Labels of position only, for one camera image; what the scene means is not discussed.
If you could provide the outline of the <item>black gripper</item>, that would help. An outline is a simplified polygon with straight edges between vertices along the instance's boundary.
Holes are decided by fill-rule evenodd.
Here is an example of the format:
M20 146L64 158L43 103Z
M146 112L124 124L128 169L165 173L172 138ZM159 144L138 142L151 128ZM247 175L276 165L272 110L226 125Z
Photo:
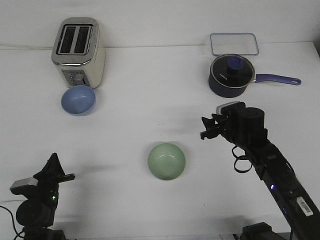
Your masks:
M41 171L33 175L38 180L34 198L49 208L56 208L59 200L59 184L72 181L75 174L65 174L58 154L53 153Z
M213 139L221 135L228 142L235 145L244 145L240 135L239 112L244 110L246 104L242 101L233 106L226 107L222 110L222 115L211 114L211 118L201 117L205 131L200 133L200 139Z

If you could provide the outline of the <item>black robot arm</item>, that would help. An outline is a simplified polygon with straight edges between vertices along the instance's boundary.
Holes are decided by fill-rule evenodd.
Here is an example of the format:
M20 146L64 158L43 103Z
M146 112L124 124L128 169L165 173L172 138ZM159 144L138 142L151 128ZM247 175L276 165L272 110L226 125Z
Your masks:
M75 179L66 174L57 153L53 153L41 171L32 177L16 180L9 188L26 200L16 210L16 220L23 226L25 240L65 240L63 230L52 230L59 201L59 184Z
M267 186L280 211L299 240L320 238L320 211L280 150L268 140L265 113L244 102L233 101L217 107L211 118L201 118L205 131L200 138L219 135L244 150L236 160L249 160Z

